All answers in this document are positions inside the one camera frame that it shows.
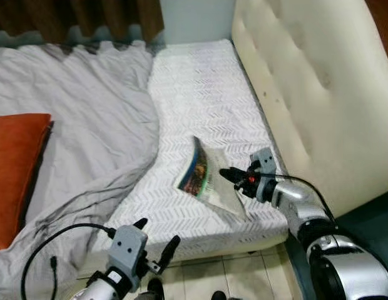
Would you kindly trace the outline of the black left robot foot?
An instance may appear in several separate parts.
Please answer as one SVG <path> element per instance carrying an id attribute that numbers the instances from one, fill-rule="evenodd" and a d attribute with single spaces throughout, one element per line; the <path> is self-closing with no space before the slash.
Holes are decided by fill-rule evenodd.
<path id="1" fill-rule="evenodd" d="M 148 296 L 149 300 L 165 300 L 165 292 L 163 291 L 163 283 L 160 278 L 152 278 L 146 285 L 146 292 L 143 296 Z"/>

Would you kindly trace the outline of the grey blanket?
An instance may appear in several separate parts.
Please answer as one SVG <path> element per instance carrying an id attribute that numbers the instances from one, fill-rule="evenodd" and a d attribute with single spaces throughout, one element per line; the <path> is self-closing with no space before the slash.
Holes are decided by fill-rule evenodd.
<path id="1" fill-rule="evenodd" d="M 52 128 L 16 240 L 0 251 L 0 300 L 76 280 L 94 224 L 108 222 L 148 171 L 160 121 L 143 42 L 0 47 L 0 116 L 48 113 Z"/>

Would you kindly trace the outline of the white patterned mattress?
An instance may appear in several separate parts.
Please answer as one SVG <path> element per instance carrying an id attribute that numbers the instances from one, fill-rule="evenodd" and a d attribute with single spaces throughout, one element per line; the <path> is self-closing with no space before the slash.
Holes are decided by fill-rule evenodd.
<path id="1" fill-rule="evenodd" d="M 238 192 L 248 216 L 242 220 L 175 188 L 192 154 L 192 136 L 223 149 L 229 168 L 246 169 L 252 153 L 275 147 L 232 43 L 163 49 L 154 60 L 149 88 L 160 118 L 160 148 L 108 226 L 118 228 L 148 218 L 143 228 L 148 235 L 146 249 L 156 253 L 179 236 L 176 260 L 282 243 L 288 235 L 286 220 L 268 204 Z"/>

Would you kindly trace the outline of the colourful cover magazine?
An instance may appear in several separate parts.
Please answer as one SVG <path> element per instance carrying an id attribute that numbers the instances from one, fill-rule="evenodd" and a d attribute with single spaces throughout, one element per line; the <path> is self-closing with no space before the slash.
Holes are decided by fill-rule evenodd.
<path id="1" fill-rule="evenodd" d="M 242 197 L 234 188 L 234 183 L 220 174 L 222 169 L 228 169 L 223 149 L 208 146 L 196 136 L 191 137 L 191 145 L 191 157 L 177 177 L 175 188 L 212 208 L 242 220 L 248 219 Z"/>

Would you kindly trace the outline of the brown curtain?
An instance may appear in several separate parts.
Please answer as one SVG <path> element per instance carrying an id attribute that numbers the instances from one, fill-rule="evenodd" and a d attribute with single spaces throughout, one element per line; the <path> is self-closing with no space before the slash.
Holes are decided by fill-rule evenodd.
<path id="1" fill-rule="evenodd" d="M 0 0 L 0 33 L 28 42 L 151 42 L 164 28 L 160 0 Z"/>

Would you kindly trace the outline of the cream tufted headboard wooden frame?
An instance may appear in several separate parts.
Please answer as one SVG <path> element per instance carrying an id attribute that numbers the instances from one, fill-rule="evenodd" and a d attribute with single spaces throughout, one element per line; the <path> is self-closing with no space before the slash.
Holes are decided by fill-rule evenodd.
<path id="1" fill-rule="evenodd" d="M 335 216 L 388 191 L 388 57 L 365 0 L 236 0 L 232 42 L 289 174 Z"/>

